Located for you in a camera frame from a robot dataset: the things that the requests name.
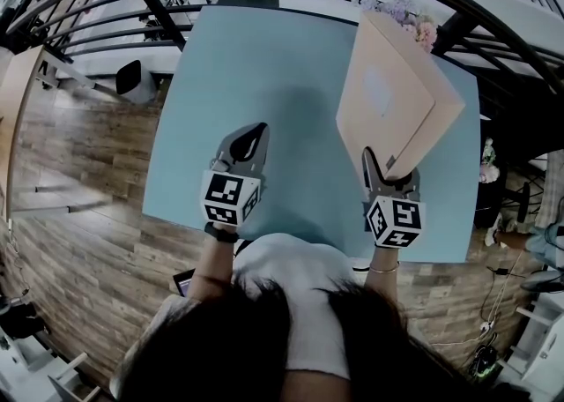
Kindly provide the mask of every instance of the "wooden floor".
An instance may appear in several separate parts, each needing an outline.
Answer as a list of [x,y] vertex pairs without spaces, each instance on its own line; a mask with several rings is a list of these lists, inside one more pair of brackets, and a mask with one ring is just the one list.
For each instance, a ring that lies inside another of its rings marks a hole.
[[[175,292],[172,275],[192,268],[200,253],[201,232],[141,213],[168,84],[162,83],[149,106],[116,101],[74,81],[50,91],[36,84],[19,136],[15,185],[43,189],[19,189],[17,205],[72,205],[73,213],[14,221],[19,254],[5,246],[2,226],[2,289],[18,295],[29,287],[27,297],[52,329],[50,345],[67,358],[87,352],[82,369],[102,386],[161,301]],[[486,249],[482,234],[475,233],[467,264],[404,263],[400,301],[430,343],[475,339],[493,281],[486,266],[509,268],[516,256]],[[514,273],[537,268],[523,254]],[[485,317],[504,281],[496,278]],[[500,351],[507,350],[521,321],[516,306],[527,301],[519,283],[509,279],[499,307],[494,345]],[[436,347],[462,366],[477,344]]]

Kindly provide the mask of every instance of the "beige box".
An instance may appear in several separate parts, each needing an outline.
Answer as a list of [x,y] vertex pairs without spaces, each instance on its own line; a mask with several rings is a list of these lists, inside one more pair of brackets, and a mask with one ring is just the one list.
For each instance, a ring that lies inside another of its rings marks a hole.
[[402,178],[463,108],[433,58],[392,17],[362,14],[337,113],[339,133],[361,181],[366,146],[385,179]]

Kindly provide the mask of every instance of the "tabletop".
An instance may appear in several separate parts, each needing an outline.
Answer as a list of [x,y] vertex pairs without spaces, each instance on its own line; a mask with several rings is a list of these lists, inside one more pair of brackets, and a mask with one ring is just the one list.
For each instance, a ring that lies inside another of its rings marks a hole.
[[[368,257],[363,190],[335,120],[355,34],[356,26],[299,13],[204,7],[161,114],[143,212],[203,228],[202,174],[221,139],[267,122],[266,191],[241,236],[285,232]],[[435,60],[466,107],[419,165],[427,227],[401,259],[463,262],[478,190],[478,87]]]

